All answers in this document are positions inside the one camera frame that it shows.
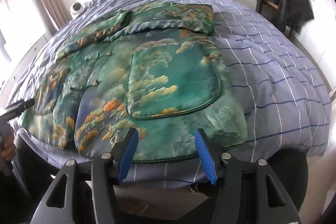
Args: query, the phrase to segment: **bed sheet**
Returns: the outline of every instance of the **bed sheet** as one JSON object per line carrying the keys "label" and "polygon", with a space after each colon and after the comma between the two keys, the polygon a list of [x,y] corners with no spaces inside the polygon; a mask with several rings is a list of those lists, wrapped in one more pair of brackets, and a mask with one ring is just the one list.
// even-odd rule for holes
{"label": "bed sheet", "polygon": [[[268,159],[282,148],[309,156],[324,153],[330,129],[331,104],[323,81],[309,59],[264,17],[233,0],[92,0],[80,16],[63,27],[41,50],[17,81],[11,101],[30,98],[42,73],[55,62],[65,37],[108,11],[131,9],[148,2],[174,1],[212,5],[213,38],[229,68],[233,92],[248,125],[248,140],[229,149],[241,160]],[[29,146],[60,168],[66,160],[89,159],[74,147],[59,150],[35,139],[13,122]],[[203,181],[200,160],[133,164],[125,183],[176,188]]]}

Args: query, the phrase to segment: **window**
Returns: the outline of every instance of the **window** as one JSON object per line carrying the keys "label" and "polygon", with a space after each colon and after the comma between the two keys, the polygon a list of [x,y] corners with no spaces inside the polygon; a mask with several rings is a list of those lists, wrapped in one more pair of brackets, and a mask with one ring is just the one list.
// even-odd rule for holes
{"label": "window", "polygon": [[32,0],[0,0],[0,31],[4,48],[12,61],[0,53],[0,86],[9,77],[14,66],[23,58],[28,49],[43,36],[45,27]]}

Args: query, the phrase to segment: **blue gripper pad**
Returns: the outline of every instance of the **blue gripper pad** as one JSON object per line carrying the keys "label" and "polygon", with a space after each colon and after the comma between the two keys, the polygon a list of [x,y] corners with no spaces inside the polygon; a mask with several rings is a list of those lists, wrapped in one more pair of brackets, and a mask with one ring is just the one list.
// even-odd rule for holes
{"label": "blue gripper pad", "polygon": [[216,169],[215,169],[215,162],[212,159],[212,156],[199,130],[196,130],[195,132],[195,144],[196,144],[198,155],[201,159],[203,169],[207,176],[207,179],[210,180],[211,184],[215,185],[218,179],[218,176],[216,174]]}
{"label": "blue gripper pad", "polygon": [[119,174],[118,174],[119,181],[122,181],[127,177],[128,171],[132,164],[134,153],[138,146],[138,142],[139,142],[139,134],[138,131],[135,130],[125,148],[124,154],[122,155],[119,161]]}

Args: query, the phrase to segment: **metal screw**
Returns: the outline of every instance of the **metal screw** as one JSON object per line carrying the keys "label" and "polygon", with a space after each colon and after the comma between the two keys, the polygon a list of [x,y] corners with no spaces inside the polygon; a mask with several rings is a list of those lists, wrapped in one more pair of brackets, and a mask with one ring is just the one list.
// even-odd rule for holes
{"label": "metal screw", "polygon": [[67,160],[67,162],[65,163],[66,166],[72,166],[76,163],[76,161],[74,159],[71,160]]}
{"label": "metal screw", "polygon": [[229,160],[229,159],[231,159],[231,154],[229,154],[229,153],[223,153],[222,154],[222,159],[223,160]]}
{"label": "metal screw", "polygon": [[112,157],[112,155],[111,155],[111,153],[109,153],[109,152],[103,153],[103,154],[101,155],[101,158],[102,158],[102,159],[105,159],[105,160],[107,160],[107,159],[109,159],[109,158],[111,158],[111,157]]}
{"label": "metal screw", "polygon": [[258,164],[261,165],[261,166],[265,166],[267,164],[267,161],[264,160],[264,159],[260,159],[260,160],[258,160]]}

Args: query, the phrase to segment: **black jacket on chair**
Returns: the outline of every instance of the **black jacket on chair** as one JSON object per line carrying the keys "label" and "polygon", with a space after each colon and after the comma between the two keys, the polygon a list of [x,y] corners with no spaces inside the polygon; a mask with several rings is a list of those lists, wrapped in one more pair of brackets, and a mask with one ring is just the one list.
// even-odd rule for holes
{"label": "black jacket on chair", "polygon": [[273,24],[278,30],[284,32],[286,26],[295,28],[298,23],[314,19],[309,0],[278,0],[278,12]]}

